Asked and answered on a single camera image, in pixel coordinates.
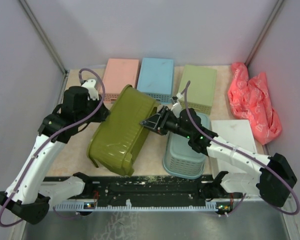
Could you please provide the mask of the white perforated tray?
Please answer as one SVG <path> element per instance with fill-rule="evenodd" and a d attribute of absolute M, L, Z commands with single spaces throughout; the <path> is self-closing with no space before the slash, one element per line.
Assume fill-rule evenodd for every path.
<path fill-rule="evenodd" d="M 231 144 L 240 146 L 251 152 L 258 151 L 249 121 L 246 119 L 212 120 L 211 129 Z M 223 160 L 210 157 L 209 161 L 213 178 L 222 171 L 227 171 L 229 173 L 245 173 L 238 167 Z"/>

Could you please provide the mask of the pink perforated tray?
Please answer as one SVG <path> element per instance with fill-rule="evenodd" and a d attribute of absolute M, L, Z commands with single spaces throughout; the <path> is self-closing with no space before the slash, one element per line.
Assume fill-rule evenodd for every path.
<path fill-rule="evenodd" d="M 128 58 L 109 58 L 103 74 L 105 103 L 116 101 L 126 85 L 136 87 L 140 71 L 140 61 Z"/>

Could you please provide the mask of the teal perforated basket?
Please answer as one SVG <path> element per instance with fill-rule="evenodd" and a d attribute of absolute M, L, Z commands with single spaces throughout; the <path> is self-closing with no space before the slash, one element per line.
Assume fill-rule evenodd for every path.
<path fill-rule="evenodd" d="M 172 176 L 193 180 L 203 174 L 207 156 L 195 152 L 188 141 L 175 133 L 168 135 L 163 167 Z"/>

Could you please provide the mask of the olive green plastic tub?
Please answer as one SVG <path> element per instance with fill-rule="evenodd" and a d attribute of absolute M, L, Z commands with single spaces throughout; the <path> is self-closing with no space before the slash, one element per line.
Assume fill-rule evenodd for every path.
<path fill-rule="evenodd" d="M 140 122 L 157 112 L 159 103 L 152 97 L 126 85 L 90 140 L 86 154 L 98 167 L 103 165 L 120 176 L 132 176 L 133 165 L 149 130 Z"/>

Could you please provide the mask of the light green perforated tray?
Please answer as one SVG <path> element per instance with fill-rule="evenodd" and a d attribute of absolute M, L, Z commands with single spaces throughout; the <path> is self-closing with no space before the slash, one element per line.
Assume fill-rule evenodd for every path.
<path fill-rule="evenodd" d="M 213 106 L 216 80 L 216 69 L 187 64 L 183 69 L 178 92 L 182 93 L 190 81 L 187 89 L 188 107 L 209 116 Z"/>

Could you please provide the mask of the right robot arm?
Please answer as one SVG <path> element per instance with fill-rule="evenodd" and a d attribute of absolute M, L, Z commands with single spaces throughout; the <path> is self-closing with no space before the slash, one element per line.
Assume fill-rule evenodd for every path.
<path fill-rule="evenodd" d="M 165 106 L 140 125 L 161 136 L 168 133 L 182 136 L 195 152 L 239 168 L 241 173 L 230 170 L 219 173 L 219 182 L 213 185 L 213 192 L 219 198 L 229 193 L 258 195 L 270 205 L 281 208 L 289 196 L 296 196 L 293 188 L 297 177 L 283 155 L 259 154 L 227 142 L 204 127 L 193 108 L 183 109 L 176 116 Z"/>

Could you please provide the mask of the blue perforated tray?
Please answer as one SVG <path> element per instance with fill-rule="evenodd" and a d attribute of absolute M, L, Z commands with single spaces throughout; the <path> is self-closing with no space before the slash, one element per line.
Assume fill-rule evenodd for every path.
<path fill-rule="evenodd" d="M 174 85 L 174 60 L 144 57 L 136 89 L 161 104 L 170 103 Z"/>

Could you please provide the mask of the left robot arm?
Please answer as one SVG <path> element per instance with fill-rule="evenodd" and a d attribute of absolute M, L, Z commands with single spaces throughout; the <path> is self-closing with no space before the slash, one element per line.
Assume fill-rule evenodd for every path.
<path fill-rule="evenodd" d="M 74 196 L 91 197 L 94 186 L 89 176 L 77 172 L 53 187 L 44 188 L 42 182 L 52 163 L 70 138 L 82 132 L 90 123 L 104 122 L 110 111 L 105 96 L 99 95 L 96 82 L 88 80 L 64 92 L 63 102 L 46 116 L 38 129 L 32 151 L 13 183 L 0 191 L 0 226 L 5 209 L 20 221 L 37 224 L 49 209 Z"/>

